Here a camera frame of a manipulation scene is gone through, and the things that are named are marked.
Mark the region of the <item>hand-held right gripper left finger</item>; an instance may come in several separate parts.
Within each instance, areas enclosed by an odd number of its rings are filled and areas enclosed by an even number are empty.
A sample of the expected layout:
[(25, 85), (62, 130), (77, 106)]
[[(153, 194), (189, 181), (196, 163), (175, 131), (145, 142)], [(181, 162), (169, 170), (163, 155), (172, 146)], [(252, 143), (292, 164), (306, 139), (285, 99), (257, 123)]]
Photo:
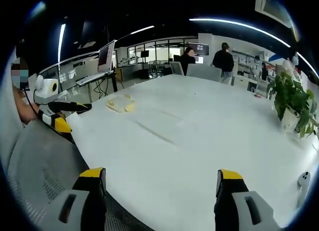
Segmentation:
[(102, 231), (106, 212), (106, 170), (88, 169), (48, 208), (50, 231)]

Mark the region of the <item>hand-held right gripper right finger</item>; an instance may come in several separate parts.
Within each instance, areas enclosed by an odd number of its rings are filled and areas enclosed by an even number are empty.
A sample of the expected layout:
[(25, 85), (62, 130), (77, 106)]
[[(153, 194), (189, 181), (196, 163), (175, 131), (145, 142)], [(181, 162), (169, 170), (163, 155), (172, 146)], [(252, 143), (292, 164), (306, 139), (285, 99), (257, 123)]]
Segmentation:
[(280, 231), (272, 207), (250, 191), (242, 176), (226, 169), (217, 173), (214, 206), (217, 231)]

